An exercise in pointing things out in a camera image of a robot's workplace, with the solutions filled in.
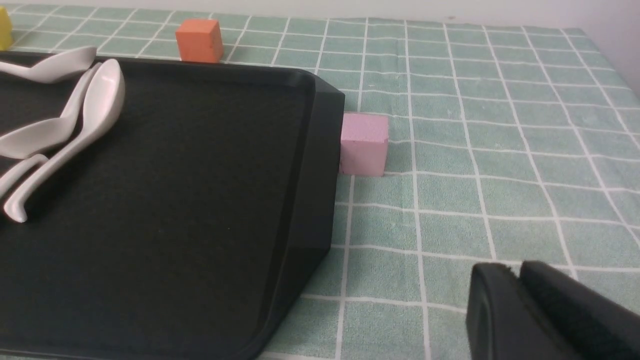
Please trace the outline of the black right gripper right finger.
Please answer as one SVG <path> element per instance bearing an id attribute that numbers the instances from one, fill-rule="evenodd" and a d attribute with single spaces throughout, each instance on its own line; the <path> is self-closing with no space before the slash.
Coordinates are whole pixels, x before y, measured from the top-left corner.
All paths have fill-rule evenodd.
<path id="1" fill-rule="evenodd" d="M 640 318 L 552 266 L 526 260 L 519 280 L 585 360 L 638 360 Z"/>

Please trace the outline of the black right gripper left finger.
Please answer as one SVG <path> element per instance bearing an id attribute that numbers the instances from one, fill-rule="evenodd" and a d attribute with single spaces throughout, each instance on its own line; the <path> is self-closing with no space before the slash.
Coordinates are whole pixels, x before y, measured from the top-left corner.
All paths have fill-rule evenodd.
<path id="1" fill-rule="evenodd" d="M 473 360 L 579 360 L 505 265 L 471 269 L 466 331 Z"/>

